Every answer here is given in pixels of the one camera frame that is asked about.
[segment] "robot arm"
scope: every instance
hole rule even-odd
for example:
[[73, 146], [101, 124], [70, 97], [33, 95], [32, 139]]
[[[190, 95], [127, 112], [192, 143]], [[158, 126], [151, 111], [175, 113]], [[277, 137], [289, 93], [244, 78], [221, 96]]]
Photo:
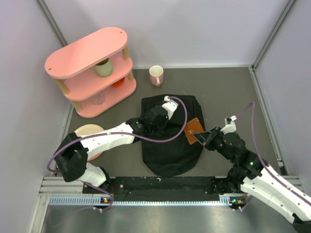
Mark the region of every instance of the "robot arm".
[[311, 198], [278, 175], [266, 161], [263, 160], [265, 167], [262, 165], [259, 157], [249, 151], [245, 141], [235, 133], [235, 119], [235, 116], [226, 118], [222, 129], [215, 127], [193, 135], [206, 149], [217, 150], [233, 163], [226, 182], [214, 188], [219, 193], [228, 186], [232, 192], [249, 193], [282, 214], [297, 232], [311, 232]]
[[[109, 185], [108, 174], [102, 167], [88, 163], [88, 159], [105, 150], [138, 142], [140, 139], [137, 136], [150, 136], [156, 130], [163, 130], [177, 107], [175, 101], [165, 97], [161, 106], [155, 106], [146, 115], [132, 118], [113, 129], [96, 133], [101, 136], [93, 137], [94, 134], [81, 136], [85, 139], [69, 146], [54, 159], [64, 180], [66, 182], [81, 180], [106, 189]], [[75, 133], [68, 134], [57, 151], [77, 139]]]

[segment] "table surface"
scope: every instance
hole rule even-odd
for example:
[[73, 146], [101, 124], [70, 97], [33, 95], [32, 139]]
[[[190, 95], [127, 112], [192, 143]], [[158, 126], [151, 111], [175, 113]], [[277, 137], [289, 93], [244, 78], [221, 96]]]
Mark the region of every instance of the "table surface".
[[[225, 117], [241, 112], [251, 101], [255, 101], [255, 135], [262, 157], [279, 172], [259, 100], [249, 69], [235, 68], [178, 68], [164, 69], [164, 82], [160, 87], [152, 86], [147, 69], [133, 70], [137, 80], [136, 91], [106, 112], [91, 119], [80, 117], [73, 111], [69, 132], [85, 124], [98, 124], [110, 129], [122, 122], [140, 116], [141, 99], [160, 94], [194, 95], [200, 103], [206, 129], [224, 126]], [[254, 151], [250, 127], [251, 112], [246, 112], [237, 121], [237, 133]], [[102, 166], [110, 176], [154, 176], [144, 164], [141, 143], [123, 145], [105, 151], [91, 162]], [[232, 164], [216, 151], [203, 150], [196, 166], [182, 176], [226, 176]]]
[[49, 206], [41, 233], [295, 233], [293, 226], [278, 212], [252, 198], [243, 211], [229, 207], [142, 206], [113, 207], [100, 214], [81, 206]]

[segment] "pink shelf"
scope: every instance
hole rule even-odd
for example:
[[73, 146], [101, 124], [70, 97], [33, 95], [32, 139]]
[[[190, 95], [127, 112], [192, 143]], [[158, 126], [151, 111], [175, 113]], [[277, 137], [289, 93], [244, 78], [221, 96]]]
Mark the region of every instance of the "pink shelf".
[[123, 54], [117, 53], [112, 55], [109, 60], [112, 63], [113, 72], [108, 77], [99, 77], [91, 70], [85, 70], [76, 75], [73, 79], [65, 81], [70, 90], [65, 96], [69, 100], [82, 101], [91, 97], [95, 93], [109, 87], [111, 84], [128, 75], [133, 66], [132, 60], [124, 60]]
[[100, 29], [52, 53], [46, 72], [55, 79], [68, 79], [121, 51], [127, 43], [123, 29]]
[[87, 99], [79, 102], [82, 110], [78, 114], [85, 118], [92, 118], [98, 116], [100, 113], [111, 108], [113, 105], [119, 103], [121, 100], [133, 94], [136, 89], [136, 80], [129, 80], [125, 78], [121, 86], [110, 86], [104, 90], [105, 102], [101, 105], [96, 105], [92, 100]]

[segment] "white mug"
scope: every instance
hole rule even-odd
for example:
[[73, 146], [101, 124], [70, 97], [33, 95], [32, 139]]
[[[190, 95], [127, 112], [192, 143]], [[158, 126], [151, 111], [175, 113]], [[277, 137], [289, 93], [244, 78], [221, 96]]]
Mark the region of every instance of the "white mug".
[[154, 86], [160, 86], [163, 83], [164, 70], [161, 66], [153, 66], [149, 69], [150, 81]]

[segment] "black cloth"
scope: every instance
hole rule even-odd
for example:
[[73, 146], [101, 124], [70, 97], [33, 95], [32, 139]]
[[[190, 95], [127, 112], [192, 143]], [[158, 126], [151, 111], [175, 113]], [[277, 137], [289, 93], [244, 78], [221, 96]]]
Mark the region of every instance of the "black cloth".
[[[143, 98], [141, 101], [141, 114], [146, 114], [151, 108], [157, 105], [161, 106], [164, 103], [165, 96], [180, 98], [187, 108], [187, 122], [197, 117], [205, 130], [202, 109], [194, 96], [167, 94]], [[163, 140], [175, 136], [181, 130], [184, 120], [184, 108], [178, 103], [178, 108], [165, 129], [153, 133], [150, 138]], [[154, 143], [142, 140], [141, 146], [144, 163], [155, 175], [164, 177], [177, 176], [192, 169], [196, 165], [203, 150], [203, 147], [199, 143], [190, 145], [184, 132], [175, 140], [167, 143]]]

